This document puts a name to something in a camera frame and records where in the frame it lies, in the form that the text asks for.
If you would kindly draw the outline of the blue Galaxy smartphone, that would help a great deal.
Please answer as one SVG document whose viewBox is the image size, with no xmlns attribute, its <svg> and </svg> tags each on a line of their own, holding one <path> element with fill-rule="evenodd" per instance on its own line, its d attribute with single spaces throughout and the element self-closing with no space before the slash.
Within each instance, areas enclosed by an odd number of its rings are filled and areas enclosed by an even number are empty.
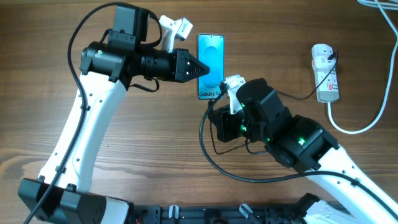
<svg viewBox="0 0 398 224">
<path fill-rule="evenodd" d="M 209 68 L 209 73 L 197 78 L 199 100 L 213 100 L 221 93 L 220 82 L 224 79 L 224 36 L 198 34 L 197 59 Z"/>
</svg>

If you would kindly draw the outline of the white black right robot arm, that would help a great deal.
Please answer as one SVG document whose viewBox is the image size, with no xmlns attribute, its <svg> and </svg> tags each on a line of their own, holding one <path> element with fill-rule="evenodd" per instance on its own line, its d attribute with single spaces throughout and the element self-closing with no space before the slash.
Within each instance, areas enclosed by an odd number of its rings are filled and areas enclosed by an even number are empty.
<svg viewBox="0 0 398 224">
<path fill-rule="evenodd" d="M 205 121 L 213 123 L 222 142 L 239 137 L 263 142 L 266 152 L 279 164 L 296 171 L 258 183 L 307 177 L 361 223 L 397 223 L 397 203 L 354 163 L 320 123 L 292 116 L 265 79 L 245 82 L 234 76 L 221 82 L 220 87 L 221 94 L 229 96 L 229 105 L 215 110 L 217 100 L 213 100 L 200 126 Z"/>
</svg>

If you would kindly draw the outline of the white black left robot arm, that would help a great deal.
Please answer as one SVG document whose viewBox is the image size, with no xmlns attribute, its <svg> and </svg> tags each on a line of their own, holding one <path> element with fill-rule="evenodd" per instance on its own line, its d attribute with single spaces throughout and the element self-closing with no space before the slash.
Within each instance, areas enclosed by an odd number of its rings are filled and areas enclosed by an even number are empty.
<svg viewBox="0 0 398 224">
<path fill-rule="evenodd" d="M 139 223 L 134 204 L 91 193 L 96 158 L 113 114 L 132 79 L 185 83 L 209 69 L 187 49 L 177 49 L 192 23 L 157 17 L 152 11 L 115 3 L 112 28 L 81 53 L 72 70 L 77 93 L 53 153 L 36 179 L 22 180 L 18 194 L 28 220 L 49 223 Z"/>
</svg>

